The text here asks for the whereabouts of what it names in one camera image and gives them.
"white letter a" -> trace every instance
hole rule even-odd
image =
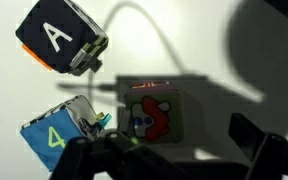
[[[43,27],[48,35],[48,37],[50,38],[54,48],[55,48],[55,51],[58,52],[60,50],[60,47],[58,46],[58,44],[56,43],[56,39],[59,37],[59,36],[62,36],[63,38],[65,38],[66,40],[68,41],[72,41],[73,38],[71,38],[70,36],[68,36],[67,34],[63,33],[62,31],[56,29],[54,26],[48,24],[47,22],[45,22],[43,24]]]

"white background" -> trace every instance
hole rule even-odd
[[[143,7],[155,20],[186,71],[208,75],[217,83],[259,101],[263,94],[238,81],[228,68],[227,29],[242,1],[132,2]],[[75,2],[102,27],[112,8],[122,1]],[[58,83],[88,85],[90,71],[81,77],[48,72],[21,49],[15,30],[35,3],[31,0],[0,0],[0,179],[47,179],[47,169],[20,136],[19,127],[77,94],[90,98],[87,88],[61,89],[57,86]],[[287,21],[282,16],[274,20],[281,26]],[[119,11],[106,33],[110,44],[101,55],[104,65],[94,75],[93,84],[114,83],[118,74],[180,74],[154,28],[134,9]],[[116,127],[114,94],[95,89],[91,98],[96,111],[112,114],[113,120],[108,126]]]

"yellow number 4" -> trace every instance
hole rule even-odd
[[[53,135],[55,136],[57,140],[56,142],[53,142]],[[48,128],[48,145],[52,148],[59,146],[59,145],[61,145],[62,148],[65,147],[64,139],[60,138],[60,136],[57,134],[53,126],[50,126]]]

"orange block edge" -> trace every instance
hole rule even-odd
[[[28,53],[30,54],[37,62],[39,62],[40,64],[42,64],[47,70],[52,71],[52,68],[47,65],[44,61],[42,61],[33,51],[31,51],[27,46],[25,46],[25,44],[22,44],[22,48]]]

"letter a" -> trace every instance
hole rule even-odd
[[[44,27],[48,37],[50,38],[50,40],[51,40],[56,52],[58,52],[60,50],[60,47],[58,46],[58,44],[56,42],[56,39],[59,36],[62,36],[63,38],[65,38],[68,41],[72,41],[73,40],[73,38],[71,38],[67,34],[63,33],[62,31],[56,29],[54,26],[48,24],[47,22],[45,22],[43,24],[43,27]]]

